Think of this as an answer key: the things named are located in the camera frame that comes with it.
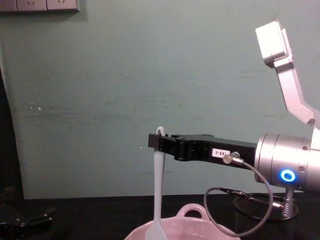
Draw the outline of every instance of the gray cable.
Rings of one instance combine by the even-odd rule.
[[[204,202],[204,208],[205,208],[205,211],[206,213],[208,214],[210,220],[212,221],[212,223],[221,231],[223,232],[224,234],[230,236],[230,237],[234,237],[234,238],[239,238],[239,237],[244,237],[244,236],[247,236],[247,235],[250,235],[252,233],[254,233],[255,231],[257,231],[259,228],[261,228],[265,222],[268,220],[271,212],[272,212],[272,208],[273,208],[273,203],[274,203],[274,195],[272,193],[272,190],[271,190],[271,187],[268,183],[268,181],[265,179],[265,177],[257,170],[255,169],[253,166],[251,166],[250,164],[246,163],[246,162],[243,162],[243,165],[246,166],[248,169],[254,171],[259,177],[260,179],[263,181],[263,183],[265,184],[267,190],[268,190],[268,193],[269,193],[269,205],[268,205],[268,209],[267,211],[265,212],[265,215],[264,217],[262,218],[262,220],[253,228],[251,228],[250,230],[248,231],[245,231],[245,232],[242,232],[242,233],[231,233],[225,229],[223,229],[215,220],[214,218],[211,216],[210,212],[209,212],[209,208],[208,208],[208,203],[207,203],[207,197],[208,197],[208,194],[211,192],[211,191],[214,191],[214,190],[219,190],[220,188],[219,187],[211,187],[209,188],[205,194],[204,194],[204,197],[203,197],[203,202]]]

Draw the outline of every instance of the black table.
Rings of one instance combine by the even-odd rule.
[[[251,222],[235,210],[233,199],[234,196],[227,194],[210,195],[211,213],[218,223],[235,232],[248,230],[241,228]],[[203,196],[164,196],[162,217],[173,217],[189,203],[203,205]],[[296,193],[295,203],[300,208],[295,219],[268,223],[259,235],[242,239],[320,240],[320,197]],[[133,229],[153,218],[153,196],[24,200],[16,207],[26,216],[56,208],[51,231],[30,240],[123,240]]]

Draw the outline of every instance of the bowl handle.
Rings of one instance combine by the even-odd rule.
[[[190,203],[190,204],[183,206],[180,209],[180,211],[177,213],[176,216],[177,217],[184,217],[187,214],[187,212],[192,211],[192,210],[200,213],[201,219],[210,221],[209,216],[207,215],[205,208],[199,204],[196,204],[196,203]]]

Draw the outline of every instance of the label sticker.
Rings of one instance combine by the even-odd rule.
[[[228,150],[223,150],[223,149],[218,149],[218,148],[213,148],[212,149],[212,157],[216,158],[224,158],[224,155],[230,154],[230,151]]]

